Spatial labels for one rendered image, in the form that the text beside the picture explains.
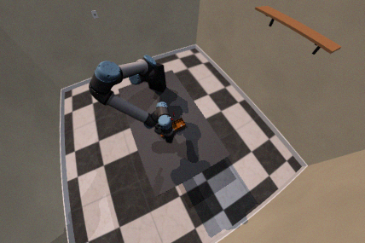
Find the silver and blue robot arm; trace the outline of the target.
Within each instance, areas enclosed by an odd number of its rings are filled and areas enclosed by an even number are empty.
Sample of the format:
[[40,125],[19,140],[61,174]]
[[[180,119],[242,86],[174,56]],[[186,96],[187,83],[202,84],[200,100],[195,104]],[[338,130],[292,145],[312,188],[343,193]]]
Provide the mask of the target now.
[[[142,59],[139,59],[136,62],[121,66],[118,66],[114,62],[103,61],[98,65],[90,80],[90,93],[103,105],[109,105],[120,112],[143,122],[144,126],[148,129],[153,128],[159,122],[159,127],[162,132],[169,134],[172,132],[173,127],[169,108],[165,102],[159,102],[156,105],[157,109],[150,114],[120,98],[111,91],[111,88],[115,84],[121,83],[125,78],[129,78],[133,84],[140,84],[145,78],[145,80],[148,79],[146,82],[152,81],[155,77],[155,71],[153,70],[156,67],[155,65],[155,60],[149,55],[143,56]],[[151,77],[151,75],[153,76]]]

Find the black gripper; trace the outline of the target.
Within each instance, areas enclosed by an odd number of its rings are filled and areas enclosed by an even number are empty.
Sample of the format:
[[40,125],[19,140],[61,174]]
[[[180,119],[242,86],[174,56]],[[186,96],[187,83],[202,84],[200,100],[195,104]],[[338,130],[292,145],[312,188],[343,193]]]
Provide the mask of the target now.
[[[168,142],[168,143],[172,143],[172,141],[173,141],[173,139],[172,138],[174,138],[174,130],[172,129],[172,132],[171,133],[169,133],[169,134],[165,134],[165,133],[163,133],[163,132],[161,132],[161,129],[160,129],[160,127],[158,126],[158,125],[156,125],[156,126],[154,126],[155,127],[155,129],[154,129],[154,131],[157,133],[157,134],[159,134],[159,135],[162,135],[162,136],[165,136],[165,140],[166,140],[166,142]],[[164,135],[163,135],[163,134]]]

